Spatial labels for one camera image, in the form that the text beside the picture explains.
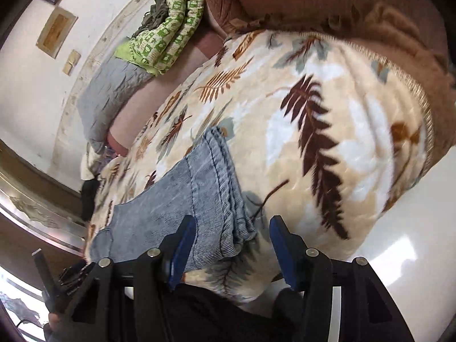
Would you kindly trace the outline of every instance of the black cloth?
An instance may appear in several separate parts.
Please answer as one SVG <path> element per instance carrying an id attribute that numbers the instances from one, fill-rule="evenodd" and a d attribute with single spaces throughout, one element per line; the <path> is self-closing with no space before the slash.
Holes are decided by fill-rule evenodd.
<path id="1" fill-rule="evenodd" d="M 283 318 L 250 314 L 187 284 L 179 284 L 163 303 L 175 342 L 287 342 L 294 333 L 293 324 Z"/>
<path id="2" fill-rule="evenodd" d="M 151 31 L 161 25 L 169 15 L 169 7 L 166 0 L 155 0 L 155 4 L 150 6 L 150 11 L 144 15 L 141 26 L 131 36 L 136 37 L 143 31 Z"/>
<path id="3" fill-rule="evenodd" d="M 83 183 L 81 189 L 81 200 L 83 204 L 83 210 L 81 213 L 81 219 L 85 223 L 88 223 L 92 218 L 93 211 L 95 210 L 95 195 L 100 186 L 100 182 L 97 178 L 92 180 L 86 180 Z"/>

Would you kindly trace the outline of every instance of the green patterned bedding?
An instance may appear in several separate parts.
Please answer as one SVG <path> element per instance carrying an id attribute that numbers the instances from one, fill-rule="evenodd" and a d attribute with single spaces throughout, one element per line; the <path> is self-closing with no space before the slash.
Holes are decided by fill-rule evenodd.
<path id="1" fill-rule="evenodd" d="M 166 2 L 168 18 L 158 28 L 141 32 L 121 44 L 115 57 L 134 63 L 155 76 L 171 68 L 201 21 L 204 0 Z"/>

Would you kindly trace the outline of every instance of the metal screw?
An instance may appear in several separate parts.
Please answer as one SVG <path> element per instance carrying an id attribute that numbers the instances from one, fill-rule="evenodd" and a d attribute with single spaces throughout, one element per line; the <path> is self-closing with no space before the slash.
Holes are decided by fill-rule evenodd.
<path id="1" fill-rule="evenodd" d="M 306 250 L 306 255 L 309 257 L 316 257 L 316 256 L 318 256 L 318 254 L 319 254 L 319 252 L 315 248 L 308 248 Z"/>
<path id="2" fill-rule="evenodd" d="M 109 266 L 110 263 L 111 263 L 111 260 L 105 257 L 98 261 L 98 266 L 107 267 L 107 266 Z"/>
<path id="3" fill-rule="evenodd" d="M 158 248 L 151 248 L 147 251 L 147 255 L 149 257 L 157 257 L 160 254 L 160 250 Z"/>
<path id="4" fill-rule="evenodd" d="M 356 257 L 356 263 L 361 266 L 366 266 L 369 262 L 364 257 Z"/>

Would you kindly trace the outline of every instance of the folded denim garment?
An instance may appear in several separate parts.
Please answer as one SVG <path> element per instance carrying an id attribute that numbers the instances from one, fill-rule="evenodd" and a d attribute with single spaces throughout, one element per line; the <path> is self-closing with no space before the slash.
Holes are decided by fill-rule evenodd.
<path id="1" fill-rule="evenodd" d="M 236 256 L 256 235 L 236 178 L 228 146 L 217 127 L 154 185 L 114 207 L 111 223 L 93 239 L 93 261 L 137 258 L 176 232 L 185 215 L 197 221 L 197 235 L 185 270 Z"/>

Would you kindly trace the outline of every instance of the dark gray cloth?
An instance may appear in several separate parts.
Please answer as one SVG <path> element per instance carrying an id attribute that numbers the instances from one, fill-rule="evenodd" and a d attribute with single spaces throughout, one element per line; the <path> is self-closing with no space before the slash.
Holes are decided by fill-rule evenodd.
<path id="1" fill-rule="evenodd" d="M 256 235 L 228 146 L 216 127 L 154 185 L 114 207 L 111 223 L 93 239 L 92 260 L 135 259 L 175 233 L 185 215 L 197 221 L 186 271 L 236 256 Z"/>
<path id="2" fill-rule="evenodd" d="M 136 37 L 143 31 L 151 31 L 161 25 L 168 18 L 169 7 L 166 0 L 155 0 L 155 4 L 150 6 L 150 11 L 144 15 L 141 26 L 131 37 Z"/>
<path id="3" fill-rule="evenodd" d="M 145 69 L 112 54 L 92 77 L 77 105 L 84 136 L 98 154 L 101 154 L 111 123 L 122 106 L 152 78 Z"/>

